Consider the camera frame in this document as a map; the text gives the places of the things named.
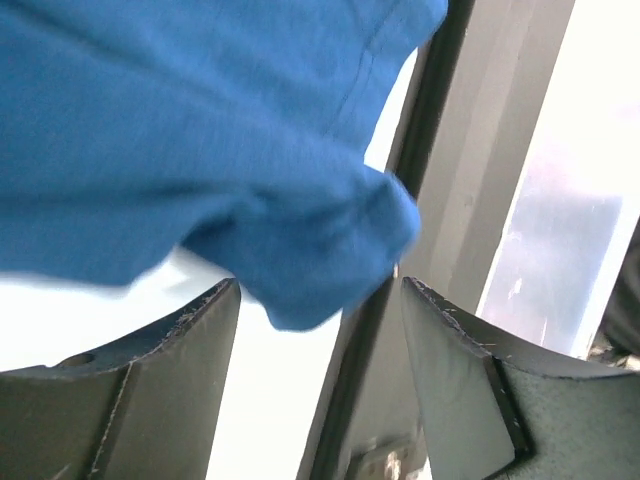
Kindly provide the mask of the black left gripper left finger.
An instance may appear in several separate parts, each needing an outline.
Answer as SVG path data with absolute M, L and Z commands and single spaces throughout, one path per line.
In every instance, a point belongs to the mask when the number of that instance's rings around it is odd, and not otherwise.
M 240 302 L 226 279 L 101 347 L 4 372 L 2 477 L 204 478 Z

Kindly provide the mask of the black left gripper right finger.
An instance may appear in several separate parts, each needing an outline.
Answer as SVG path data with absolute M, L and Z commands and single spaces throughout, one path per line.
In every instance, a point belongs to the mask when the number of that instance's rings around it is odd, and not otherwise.
M 639 376 L 565 356 L 402 282 L 436 479 L 635 479 Z

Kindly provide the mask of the navy blue printed t-shirt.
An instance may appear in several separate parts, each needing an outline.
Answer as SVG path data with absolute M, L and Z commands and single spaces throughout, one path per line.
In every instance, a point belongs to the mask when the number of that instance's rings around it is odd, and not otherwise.
M 364 154 L 444 1 L 5 1 L 1 268 L 124 286 L 183 248 L 272 325 L 357 306 L 420 231 Z

